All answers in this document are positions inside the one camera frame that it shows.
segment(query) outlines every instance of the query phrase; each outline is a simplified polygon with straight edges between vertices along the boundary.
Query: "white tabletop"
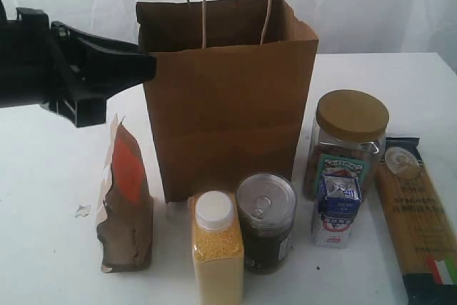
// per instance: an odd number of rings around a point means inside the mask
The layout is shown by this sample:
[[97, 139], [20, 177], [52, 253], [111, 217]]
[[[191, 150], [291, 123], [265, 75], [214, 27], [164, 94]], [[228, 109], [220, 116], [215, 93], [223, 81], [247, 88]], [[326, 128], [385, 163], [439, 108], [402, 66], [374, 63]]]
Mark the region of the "white tabletop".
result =
[[[301, 189], [313, 111], [333, 89], [366, 91], [387, 105], [389, 132], [418, 134], [449, 219], [457, 226], [457, 76], [437, 54], [319, 55], [298, 145]], [[39, 106], [0, 110], [0, 304], [197, 304], [185, 204], [164, 203], [140, 86], [109, 101], [109, 116], [138, 139], [154, 209], [148, 271], [102, 274], [95, 215], [108, 126], [75, 129]], [[79, 205], [91, 205], [75, 218]], [[310, 242], [312, 203], [299, 197], [293, 251], [275, 274], [245, 273], [244, 304], [407, 304], [376, 190], [347, 249]]]

